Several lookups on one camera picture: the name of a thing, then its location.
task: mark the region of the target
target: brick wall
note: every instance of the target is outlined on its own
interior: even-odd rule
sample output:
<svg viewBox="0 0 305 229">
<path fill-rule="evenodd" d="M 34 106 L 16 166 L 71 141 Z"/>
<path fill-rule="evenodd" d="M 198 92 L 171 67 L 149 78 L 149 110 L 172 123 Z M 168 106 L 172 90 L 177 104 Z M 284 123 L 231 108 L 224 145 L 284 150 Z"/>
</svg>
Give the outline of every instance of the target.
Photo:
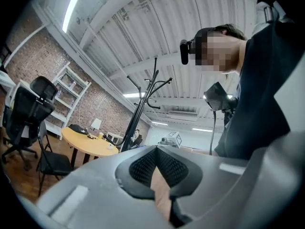
<svg viewBox="0 0 305 229">
<path fill-rule="evenodd" d="M 22 40 L 40 26 L 41 22 L 35 12 L 32 9 L 27 9 L 17 26 L 12 30 L 7 45 L 13 51 Z M 39 75 L 52 80 L 67 62 L 70 62 L 69 67 L 84 81 L 92 82 L 83 99 L 76 106 L 68 124 L 80 124 L 82 127 L 89 128 L 93 120 L 99 118 L 102 121 L 100 130 L 103 133 L 112 132 L 123 136 L 132 113 L 94 82 L 67 55 L 46 29 L 34 35 L 13 57 L 6 69 L 15 83 L 18 83 L 19 79 L 30 83 Z M 67 77 L 63 81 L 69 83 L 70 79 Z M 79 91 L 79 86 L 75 86 L 74 90 Z M 64 99 L 66 103 L 72 101 L 71 94 L 65 93 L 64 90 L 60 98 Z M 56 111 L 63 115 L 68 112 L 68 108 L 60 103 L 55 103 L 55 107 Z M 59 121 L 53 116 L 48 117 L 48 120 L 53 123 Z M 140 120 L 138 129 L 145 140 L 149 125 Z M 91 133 L 98 134 L 99 131 L 91 130 Z"/>
</svg>

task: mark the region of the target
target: white wall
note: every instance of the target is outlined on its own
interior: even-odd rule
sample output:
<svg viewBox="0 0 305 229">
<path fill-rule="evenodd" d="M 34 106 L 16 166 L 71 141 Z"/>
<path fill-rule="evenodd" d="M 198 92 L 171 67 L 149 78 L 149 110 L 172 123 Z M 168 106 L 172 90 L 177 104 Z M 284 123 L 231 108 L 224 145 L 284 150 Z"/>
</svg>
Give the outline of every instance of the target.
<svg viewBox="0 0 305 229">
<path fill-rule="evenodd" d="M 156 145 L 158 142 L 161 141 L 161 138 L 167 135 L 172 131 L 179 131 L 181 139 L 182 139 L 182 146 L 198 148 L 204 151 L 210 150 L 210 141 L 212 137 L 212 132 L 201 132 L 201 131 L 183 131 L 183 130 L 175 130 L 171 128 L 162 128 L 162 127 L 151 127 L 145 144 L 146 145 Z M 214 134 L 213 146 L 214 149 L 218 141 L 221 137 L 220 133 Z"/>
</svg>

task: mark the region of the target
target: round wooden table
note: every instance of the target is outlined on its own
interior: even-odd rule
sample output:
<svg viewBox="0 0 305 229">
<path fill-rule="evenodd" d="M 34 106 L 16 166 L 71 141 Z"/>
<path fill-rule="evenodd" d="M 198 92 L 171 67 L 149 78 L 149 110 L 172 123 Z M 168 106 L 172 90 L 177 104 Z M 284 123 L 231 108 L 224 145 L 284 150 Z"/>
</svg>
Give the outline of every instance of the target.
<svg viewBox="0 0 305 229">
<path fill-rule="evenodd" d="M 90 155 L 94 155 L 94 159 L 96 159 L 98 157 L 105 157 L 119 153 L 117 147 L 107 141 L 98 139 L 96 136 L 93 136 L 95 139 L 90 139 L 87 135 L 77 133 L 69 127 L 63 128 L 61 134 L 70 147 L 74 148 L 71 158 L 71 166 L 73 168 L 78 150 L 85 153 L 83 164 L 89 161 Z"/>
</svg>

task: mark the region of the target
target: air conditioner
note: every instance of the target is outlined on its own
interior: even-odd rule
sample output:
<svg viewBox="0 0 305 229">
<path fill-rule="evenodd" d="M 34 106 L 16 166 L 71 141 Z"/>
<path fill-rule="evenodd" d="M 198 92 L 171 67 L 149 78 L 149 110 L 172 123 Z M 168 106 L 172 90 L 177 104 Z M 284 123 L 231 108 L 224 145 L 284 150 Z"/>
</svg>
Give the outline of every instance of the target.
<svg viewBox="0 0 305 229">
<path fill-rule="evenodd" d="M 198 114 L 187 111 L 169 111 L 167 117 L 176 120 L 197 121 Z"/>
</svg>

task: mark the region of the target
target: dark hair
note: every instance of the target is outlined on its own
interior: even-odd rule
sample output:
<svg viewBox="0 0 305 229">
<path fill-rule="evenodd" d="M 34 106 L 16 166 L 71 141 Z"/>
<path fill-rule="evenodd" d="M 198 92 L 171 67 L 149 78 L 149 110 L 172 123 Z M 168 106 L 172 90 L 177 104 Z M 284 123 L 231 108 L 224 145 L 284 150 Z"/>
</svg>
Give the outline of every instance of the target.
<svg viewBox="0 0 305 229">
<path fill-rule="evenodd" d="M 226 33 L 227 36 L 232 36 L 244 41 L 247 40 L 244 34 L 239 29 L 237 29 L 236 26 L 233 24 L 219 25 L 214 27 L 211 31 L 223 32 L 224 30 L 227 31 Z"/>
</svg>

